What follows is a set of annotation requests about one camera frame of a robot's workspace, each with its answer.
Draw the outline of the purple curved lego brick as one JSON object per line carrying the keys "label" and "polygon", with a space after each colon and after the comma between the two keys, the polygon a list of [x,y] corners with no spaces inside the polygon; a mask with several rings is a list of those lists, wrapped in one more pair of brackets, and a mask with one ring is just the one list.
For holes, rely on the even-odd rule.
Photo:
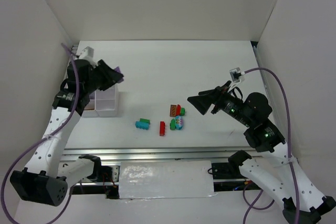
{"label": "purple curved lego brick", "polygon": [[[120,70],[120,67],[119,67],[119,66],[117,66],[116,68],[114,68],[114,70],[115,70],[116,72],[118,72],[118,73],[121,73],[121,70]],[[124,78],[120,79],[120,80],[118,81],[118,83],[122,83],[123,81],[124,81]]]}

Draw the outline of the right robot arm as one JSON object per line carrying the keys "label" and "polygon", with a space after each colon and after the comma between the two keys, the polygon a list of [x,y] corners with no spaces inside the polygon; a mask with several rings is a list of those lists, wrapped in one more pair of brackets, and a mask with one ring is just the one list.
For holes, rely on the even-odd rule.
{"label": "right robot arm", "polygon": [[250,179],[280,207],[288,223],[317,223],[335,208],[335,200],[319,191],[306,176],[278,128],[268,118],[272,112],[265,95],[253,92],[245,101],[228,93],[228,86],[199,92],[188,97],[202,115],[223,111],[247,127],[245,139],[277,171],[278,177],[264,170],[245,151],[238,151],[228,162]]}

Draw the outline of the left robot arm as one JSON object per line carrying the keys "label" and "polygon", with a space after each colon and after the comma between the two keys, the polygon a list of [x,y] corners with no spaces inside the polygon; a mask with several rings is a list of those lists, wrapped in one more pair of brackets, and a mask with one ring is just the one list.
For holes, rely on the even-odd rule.
{"label": "left robot arm", "polygon": [[23,170],[15,170],[10,183],[21,200],[59,206],[67,190],[84,178],[95,181],[101,171],[101,159],[82,154],[66,167],[59,166],[69,137],[82,117],[90,95],[121,82],[123,74],[103,60],[93,66],[77,59],[67,67],[66,78],[52,103],[51,117],[35,152]]}

